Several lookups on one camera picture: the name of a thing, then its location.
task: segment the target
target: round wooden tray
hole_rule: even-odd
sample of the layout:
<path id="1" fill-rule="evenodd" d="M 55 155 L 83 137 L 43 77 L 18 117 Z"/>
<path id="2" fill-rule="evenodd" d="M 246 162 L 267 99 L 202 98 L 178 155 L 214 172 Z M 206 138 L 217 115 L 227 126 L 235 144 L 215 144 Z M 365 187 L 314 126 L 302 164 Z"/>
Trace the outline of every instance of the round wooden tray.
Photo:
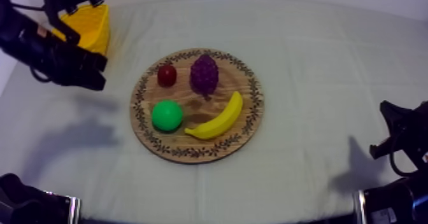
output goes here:
<path id="1" fill-rule="evenodd" d="M 209 100 L 195 94 L 189 83 L 190 67 L 202 54 L 213 58 L 219 70 L 219 82 Z M 172 87 L 162 88 L 157 84 L 157 70 L 166 64 L 174 65 L 178 76 Z M 231 129 L 210 140 L 184 134 L 185 127 L 197 127 L 219 115 L 234 91 L 243 96 L 243 109 Z M 184 112 L 180 128 L 172 134 L 160 133 L 152 125 L 153 107 L 165 99 L 176 101 Z M 263 111 L 263 93 L 253 71 L 228 53 L 205 48 L 160 59 L 142 75 L 131 97 L 131 124 L 138 139 L 154 154 L 183 164 L 216 161 L 240 149 L 257 130 Z"/>

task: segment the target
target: green ball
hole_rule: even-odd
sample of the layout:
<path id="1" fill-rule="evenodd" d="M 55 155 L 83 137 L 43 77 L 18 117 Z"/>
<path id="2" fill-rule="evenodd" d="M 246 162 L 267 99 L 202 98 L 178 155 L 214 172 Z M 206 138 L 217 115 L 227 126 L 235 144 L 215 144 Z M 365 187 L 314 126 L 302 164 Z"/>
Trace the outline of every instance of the green ball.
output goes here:
<path id="1" fill-rule="evenodd" d="M 153 125 L 163 131 L 176 129 L 183 120 L 183 110 L 175 101 L 158 102 L 152 111 Z"/>

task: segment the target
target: plastic fruit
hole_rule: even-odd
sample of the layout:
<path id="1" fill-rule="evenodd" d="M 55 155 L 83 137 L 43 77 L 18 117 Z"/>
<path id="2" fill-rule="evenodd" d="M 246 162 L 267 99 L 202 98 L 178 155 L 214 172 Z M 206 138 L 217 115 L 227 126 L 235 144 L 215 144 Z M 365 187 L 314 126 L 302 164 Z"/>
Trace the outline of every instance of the plastic fruit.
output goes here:
<path id="1" fill-rule="evenodd" d="M 162 87 L 171 87 L 177 80 L 177 70 L 174 66 L 161 66 L 157 71 L 157 83 Z"/>
<path id="2" fill-rule="evenodd" d="M 183 110 L 175 101 L 158 102 L 152 111 L 153 125 L 162 131 L 176 129 L 183 120 Z"/>
<path id="3" fill-rule="evenodd" d="M 214 93 L 218 83 L 218 67 L 209 55 L 201 55 L 190 68 L 190 86 L 197 94 Z"/>
<path id="4" fill-rule="evenodd" d="M 202 123 L 195 129 L 184 129 L 184 133 L 199 139 L 211 139 L 228 131 L 241 113 L 243 105 L 242 96 L 235 91 L 226 108 L 216 118 Z"/>

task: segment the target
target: table surface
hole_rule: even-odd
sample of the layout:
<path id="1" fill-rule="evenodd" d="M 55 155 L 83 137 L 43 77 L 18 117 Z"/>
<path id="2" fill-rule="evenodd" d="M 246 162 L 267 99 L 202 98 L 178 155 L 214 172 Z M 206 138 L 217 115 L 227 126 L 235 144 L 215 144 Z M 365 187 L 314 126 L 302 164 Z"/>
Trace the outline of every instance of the table surface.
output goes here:
<path id="1" fill-rule="evenodd" d="M 351 193 L 397 176 L 370 144 L 378 111 L 428 97 L 425 23 L 286 0 L 201 0 L 111 9 L 105 90 L 14 70 L 0 98 L 0 173 L 83 199 L 87 218 L 129 223 L 284 223 L 345 214 Z M 175 51 L 207 47 L 252 68 L 265 94 L 254 137 L 218 162 L 180 165 L 131 129 L 138 78 Z M 397 163 L 412 170 L 402 154 Z"/>

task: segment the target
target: yellow basket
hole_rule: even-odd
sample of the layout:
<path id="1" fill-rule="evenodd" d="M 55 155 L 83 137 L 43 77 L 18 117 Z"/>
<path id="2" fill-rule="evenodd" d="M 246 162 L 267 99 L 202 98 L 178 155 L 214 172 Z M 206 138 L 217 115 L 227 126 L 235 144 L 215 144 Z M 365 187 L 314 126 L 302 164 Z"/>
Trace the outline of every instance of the yellow basket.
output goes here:
<path id="1" fill-rule="evenodd" d="M 91 52 L 106 55 L 110 40 L 110 27 L 108 23 L 108 6 L 103 4 L 97 7 L 85 5 L 72 14 L 61 16 L 61 20 L 80 34 L 78 46 Z M 54 29 L 52 33 L 62 40 L 65 35 Z"/>

